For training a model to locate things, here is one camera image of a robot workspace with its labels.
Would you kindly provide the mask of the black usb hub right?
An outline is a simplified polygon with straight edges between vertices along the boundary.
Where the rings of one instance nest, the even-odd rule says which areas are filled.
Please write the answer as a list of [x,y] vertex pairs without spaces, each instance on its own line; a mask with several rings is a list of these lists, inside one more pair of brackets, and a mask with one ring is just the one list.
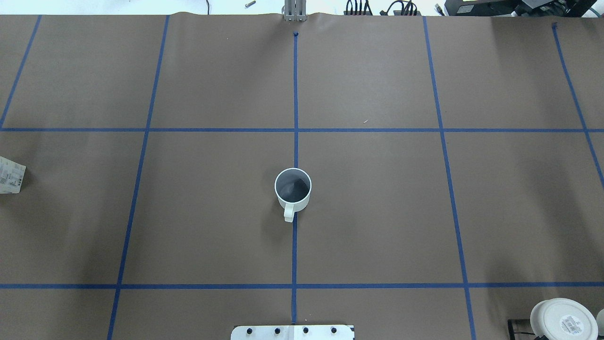
[[393,10],[393,15],[395,15],[395,17],[420,17],[421,16],[421,12],[416,9],[416,8],[411,8],[411,9],[401,9],[401,10]]

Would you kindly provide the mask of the black usb hub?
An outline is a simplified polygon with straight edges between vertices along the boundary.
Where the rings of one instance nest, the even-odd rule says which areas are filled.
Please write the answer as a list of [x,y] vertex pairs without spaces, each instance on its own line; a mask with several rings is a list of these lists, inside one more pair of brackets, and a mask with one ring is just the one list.
[[395,15],[395,17],[420,17],[421,16],[421,12],[416,9],[416,8],[411,8],[411,9],[401,9],[401,10],[393,10],[393,15]]
[[367,7],[367,8],[347,8],[344,11],[344,15],[345,16],[372,16],[373,12],[372,10]]

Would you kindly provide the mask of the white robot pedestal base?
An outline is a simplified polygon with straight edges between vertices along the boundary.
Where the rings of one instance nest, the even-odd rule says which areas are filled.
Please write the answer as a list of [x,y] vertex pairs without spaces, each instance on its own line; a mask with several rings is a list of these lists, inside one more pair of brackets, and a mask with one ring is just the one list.
[[355,340],[353,325],[241,325],[231,340]]

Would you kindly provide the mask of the white mug in rack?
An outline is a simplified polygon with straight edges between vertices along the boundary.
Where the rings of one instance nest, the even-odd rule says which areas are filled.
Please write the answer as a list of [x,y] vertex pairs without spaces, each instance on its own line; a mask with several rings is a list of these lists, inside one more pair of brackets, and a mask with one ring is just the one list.
[[596,318],[582,304],[567,298],[541,301],[531,310],[530,325],[548,340],[596,340]]

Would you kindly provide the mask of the white mug dark inside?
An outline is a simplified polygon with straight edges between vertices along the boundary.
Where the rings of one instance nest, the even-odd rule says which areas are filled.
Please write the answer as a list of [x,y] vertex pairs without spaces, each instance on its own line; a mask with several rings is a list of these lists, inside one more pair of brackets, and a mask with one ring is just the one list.
[[278,174],[274,181],[274,191],[284,210],[285,222],[293,222],[296,213],[306,209],[311,190],[311,178],[300,168],[288,168]]

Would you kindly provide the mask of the blue white milk carton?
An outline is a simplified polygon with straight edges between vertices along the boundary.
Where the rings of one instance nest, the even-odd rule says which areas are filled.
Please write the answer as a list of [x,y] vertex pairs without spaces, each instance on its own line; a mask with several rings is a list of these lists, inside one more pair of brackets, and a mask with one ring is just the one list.
[[24,180],[26,166],[0,157],[0,193],[18,194]]

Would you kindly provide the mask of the black usb hub left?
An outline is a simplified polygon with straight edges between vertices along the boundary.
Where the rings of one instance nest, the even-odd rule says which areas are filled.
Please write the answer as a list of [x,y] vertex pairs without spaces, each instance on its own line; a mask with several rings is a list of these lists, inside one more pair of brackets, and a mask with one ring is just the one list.
[[344,15],[345,16],[372,16],[373,12],[372,10],[367,7],[367,8],[347,8],[344,11]]

